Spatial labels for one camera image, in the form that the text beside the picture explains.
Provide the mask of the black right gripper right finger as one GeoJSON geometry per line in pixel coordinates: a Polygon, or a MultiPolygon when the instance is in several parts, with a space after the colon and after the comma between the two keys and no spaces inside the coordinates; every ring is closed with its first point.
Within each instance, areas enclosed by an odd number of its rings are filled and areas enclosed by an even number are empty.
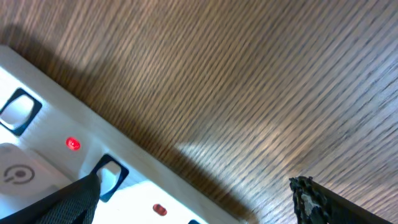
{"type": "Polygon", "coordinates": [[[311,177],[290,178],[298,224],[391,224],[326,189],[311,177]]]}

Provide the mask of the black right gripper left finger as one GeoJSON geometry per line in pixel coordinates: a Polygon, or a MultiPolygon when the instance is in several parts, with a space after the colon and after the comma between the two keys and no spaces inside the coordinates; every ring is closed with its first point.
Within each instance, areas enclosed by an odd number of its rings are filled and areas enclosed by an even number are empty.
{"type": "Polygon", "coordinates": [[[1,224],[91,224],[100,199],[96,174],[56,191],[38,202],[1,219],[1,224]]]}

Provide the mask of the white USB charger adapter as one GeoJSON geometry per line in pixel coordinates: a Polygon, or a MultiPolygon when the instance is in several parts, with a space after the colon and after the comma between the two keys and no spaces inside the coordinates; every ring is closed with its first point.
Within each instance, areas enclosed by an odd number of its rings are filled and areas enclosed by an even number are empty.
{"type": "Polygon", "coordinates": [[[60,189],[71,183],[65,175],[38,156],[19,147],[1,144],[1,193],[28,197],[51,187],[60,189]]]}

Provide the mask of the white power strip socket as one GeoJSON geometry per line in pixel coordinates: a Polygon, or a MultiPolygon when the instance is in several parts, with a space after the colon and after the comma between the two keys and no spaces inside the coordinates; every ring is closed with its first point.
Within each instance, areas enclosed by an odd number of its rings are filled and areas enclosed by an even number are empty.
{"type": "Polygon", "coordinates": [[[113,212],[136,223],[235,224],[235,217],[213,203],[169,168],[7,46],[1,47],[1,101],[21,88],[42,107],[24,133],[2,139],[29,149],[68,178],[83,177],[107,154],[129,174],[109,201],[113,212]]]}

